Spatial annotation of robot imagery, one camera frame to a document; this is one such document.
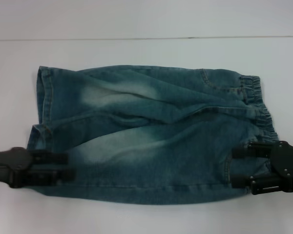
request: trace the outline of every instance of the faded denim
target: faded denim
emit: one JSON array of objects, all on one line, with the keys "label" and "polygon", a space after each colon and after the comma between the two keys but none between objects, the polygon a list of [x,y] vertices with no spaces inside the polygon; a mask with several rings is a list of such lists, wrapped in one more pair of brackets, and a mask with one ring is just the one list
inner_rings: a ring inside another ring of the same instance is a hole
[{"label": "faded denim", "polygon": [[67,152],[73,182],[45,195],[189,204],[247,194],[230,174],[268,173],[266,159],[231,160],[250,141],[278,140],[259,77],[228,70],[40,67],[39,124],[28,149]]}]

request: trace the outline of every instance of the white table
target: white table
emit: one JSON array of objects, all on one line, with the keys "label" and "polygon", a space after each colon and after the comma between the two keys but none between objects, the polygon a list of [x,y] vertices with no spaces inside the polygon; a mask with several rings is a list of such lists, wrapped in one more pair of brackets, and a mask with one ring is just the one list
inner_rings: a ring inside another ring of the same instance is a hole
[{"label": "white table", "polygon": [[[233,9],[221,0],[182,2],[0,1],[0,151],[26,146],[38,122],[40,65],[80,70],[140,64],[258,75],[275,129],[293,145],[293,38],[219,38],[293,36],[293,1],[227,1],[236,3]],[[143,39],[178,37],[217,38]],[[95,40],[100,38],[126,40]],[[293,234],[293,193],[142,206],[46,197],[0,183],[0,234],[10,233]]]}]

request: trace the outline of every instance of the jeans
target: jeans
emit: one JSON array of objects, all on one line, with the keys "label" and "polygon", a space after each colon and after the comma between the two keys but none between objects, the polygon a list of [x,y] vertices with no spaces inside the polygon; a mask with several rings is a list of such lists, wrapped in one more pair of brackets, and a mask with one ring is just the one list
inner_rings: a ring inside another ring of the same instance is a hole
[{"label": "jeans", "polygon": [[234,71],[110,66],[40,67],[39,124],[28,149],[67,152],[72,182],[51,196],[189,204],[245,195],[230,174],[268,173],[264,158],[232,160],[250,141],[278,140],[260,79]]}]

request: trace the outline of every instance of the pocket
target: pocket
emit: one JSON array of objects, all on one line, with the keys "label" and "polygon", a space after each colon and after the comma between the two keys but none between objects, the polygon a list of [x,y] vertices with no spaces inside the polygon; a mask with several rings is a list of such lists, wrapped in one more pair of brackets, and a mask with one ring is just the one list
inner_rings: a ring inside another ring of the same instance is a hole
[{"label": "pocket", "polygon": [[241,75],[224,69],[202,69],[202,78],[206,85],[213,89],[236,91],[242,89]]}]

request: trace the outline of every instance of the blue denim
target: blue denim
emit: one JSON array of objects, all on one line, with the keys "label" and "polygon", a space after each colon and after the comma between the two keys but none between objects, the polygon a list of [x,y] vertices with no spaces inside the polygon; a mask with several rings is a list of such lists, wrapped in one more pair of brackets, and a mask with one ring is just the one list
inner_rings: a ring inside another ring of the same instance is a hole
[{"label": "blue denim", "polygon": [[30,187],[51,196],[189,204],[247,194],[230,174],[268,173],[266,159],[232,160],[250,141],[278,140],[259,77],[228,70],[40,67],[39,124],[28,149],[67,152],[72,182]]}]

